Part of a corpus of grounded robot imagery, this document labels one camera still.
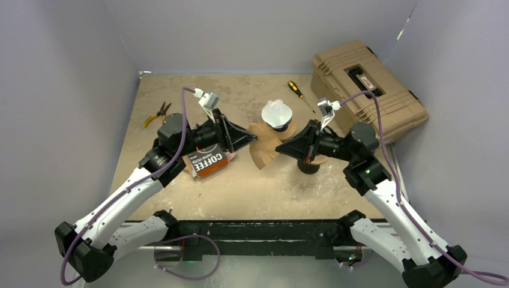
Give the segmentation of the red black coffee carafe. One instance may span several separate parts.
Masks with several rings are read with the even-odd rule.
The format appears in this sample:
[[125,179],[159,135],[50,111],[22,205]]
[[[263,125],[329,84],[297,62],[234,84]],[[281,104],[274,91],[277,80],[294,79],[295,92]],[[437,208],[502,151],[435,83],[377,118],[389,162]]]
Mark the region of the red black coffee carafe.
[[319,171],[321,165],[313,164],[313,163],[305,163],[303,161],[297,161],[297,167],[302,173],[307,174],[307,175],[312,175]]

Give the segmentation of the blue glass dripper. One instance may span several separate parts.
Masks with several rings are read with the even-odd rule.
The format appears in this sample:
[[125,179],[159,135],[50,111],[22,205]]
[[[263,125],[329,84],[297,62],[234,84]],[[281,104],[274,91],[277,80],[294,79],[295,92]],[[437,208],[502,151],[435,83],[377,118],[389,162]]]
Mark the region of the blue glass dripper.
[[278,124],[278,125],[270,125],[270,127],[274,131],[281,133],[281,132],[286,131],[289,128],[289,125],[290,125],[291,122],[292,122],[292,119],[286,121],[285,123],[281,123],[281,124]]

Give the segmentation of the brown paper coffee filter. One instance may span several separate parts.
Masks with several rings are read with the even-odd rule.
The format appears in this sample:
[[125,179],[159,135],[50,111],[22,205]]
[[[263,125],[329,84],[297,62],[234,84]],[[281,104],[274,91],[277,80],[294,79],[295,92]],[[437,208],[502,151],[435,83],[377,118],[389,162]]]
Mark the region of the brown paper coffee filter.
[[248,130],[249,133],[257,136],[257,139],[249,144],[249,153],[254,165],[262,170],[280,154],[276,147],[282,142],[266,124],[253,121]]

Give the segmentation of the white paper coffee filter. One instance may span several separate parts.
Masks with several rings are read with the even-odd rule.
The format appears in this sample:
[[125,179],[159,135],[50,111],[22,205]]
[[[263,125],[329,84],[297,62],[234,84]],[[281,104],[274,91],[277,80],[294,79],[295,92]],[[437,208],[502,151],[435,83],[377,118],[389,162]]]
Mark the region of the white paper coffee filter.
[[270,125],[278,125],[292,119],[293,111],[282,100],[269,100],[261,111],[262,120]]

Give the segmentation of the orange coffee filter box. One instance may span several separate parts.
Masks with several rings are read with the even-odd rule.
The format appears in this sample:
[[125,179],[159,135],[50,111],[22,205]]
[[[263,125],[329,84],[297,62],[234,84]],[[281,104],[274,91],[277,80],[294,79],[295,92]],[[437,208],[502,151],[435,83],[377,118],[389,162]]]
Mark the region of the orange coffee filter box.
[[235,157],[234,152],[225,152],[219,144],[211,145],[183,157],[185,170],[192,178],[203,178],[224,167]]

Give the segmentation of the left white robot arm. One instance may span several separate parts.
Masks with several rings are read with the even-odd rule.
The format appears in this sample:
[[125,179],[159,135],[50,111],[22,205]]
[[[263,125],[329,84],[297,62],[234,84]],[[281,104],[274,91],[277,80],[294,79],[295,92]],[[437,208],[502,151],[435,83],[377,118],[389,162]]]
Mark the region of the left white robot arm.
[[123,256],[146,244],[176,243],[179,222],[167,211],[123,229],[125,220],[153,195],[163,190],[186,167],[184,157],[198,149],[218,145],[236,152],[257,141],[257,136],[236,125],[218,109],[203,124],[191,128],[185,113],[166,117],[152,148],[128,179],[102,204],[74,224],[62,222],[55,229],[63,256],[61,283],[93,282]]

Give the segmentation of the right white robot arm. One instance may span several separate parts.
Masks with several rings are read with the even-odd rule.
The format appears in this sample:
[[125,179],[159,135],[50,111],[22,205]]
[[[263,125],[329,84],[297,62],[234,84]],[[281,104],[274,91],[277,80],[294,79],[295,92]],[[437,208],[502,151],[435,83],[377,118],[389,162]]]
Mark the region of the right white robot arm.
[[438,236],[402,197],[399,185],[375,157],[379,147],[374,128],[354,124],[340,137],[319,128],[311,120],[294,137],[275,148],[276,152],[309,164],[317,155],[347,162],[343,173],[348,184],[368,200],[388,221],[397,236],[378,230],[366,218],[347,221],[337,228],[344,244],[366,244],[391,263],[408,287],[445,287],[457,279],[467,254]]

